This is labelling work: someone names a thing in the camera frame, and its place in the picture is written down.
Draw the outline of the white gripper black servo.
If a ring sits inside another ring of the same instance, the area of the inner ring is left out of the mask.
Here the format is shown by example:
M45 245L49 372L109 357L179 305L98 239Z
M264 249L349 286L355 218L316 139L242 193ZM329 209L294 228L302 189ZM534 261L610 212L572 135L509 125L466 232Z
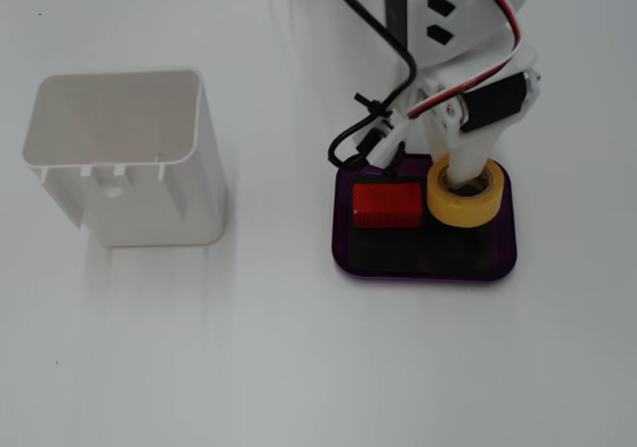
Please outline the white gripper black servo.
M493 43L424 70L411 104L415 107L421 99L461 85L494 66L507 52L505 43ZM479 177L503 128L533 104L538 95L535 62L535 48L523 43L494 76L421 114L443 135L429 135L428 147L434 162L449 156L448 186L456 188Z

